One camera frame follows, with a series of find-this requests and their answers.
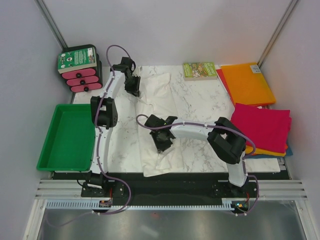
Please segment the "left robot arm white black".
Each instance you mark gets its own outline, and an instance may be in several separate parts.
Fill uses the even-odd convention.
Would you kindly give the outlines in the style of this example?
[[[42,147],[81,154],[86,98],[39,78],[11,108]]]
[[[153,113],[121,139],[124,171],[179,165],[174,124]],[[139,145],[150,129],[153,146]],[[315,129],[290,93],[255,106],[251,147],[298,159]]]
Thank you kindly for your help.
[[[121,87],[134,96],[140,96],[141,77],[134,75],[136,63],[130,57],[123,57],[112,66],[105,87],[90,99],[90,110],[95,127],[95,141],[90,171],[93,174],[108,172],[108,153],[113,128],[118,123],[115,98]]]

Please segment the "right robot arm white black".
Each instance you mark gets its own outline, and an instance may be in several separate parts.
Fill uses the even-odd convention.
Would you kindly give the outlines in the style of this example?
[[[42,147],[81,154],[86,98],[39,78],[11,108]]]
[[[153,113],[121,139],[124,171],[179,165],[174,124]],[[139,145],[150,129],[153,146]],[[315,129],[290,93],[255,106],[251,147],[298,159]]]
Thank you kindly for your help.
[[[243,162],[246,139],[227,118],[220,117],[216,122],[206,125],[176,116],[169,116],[164,120],[152,114],[143,126],[150,130],[159,153],[170,148],[174,139],[207,142],[218,158],[227,165],[230,193],[240,197],[247,191],[247,173]]]

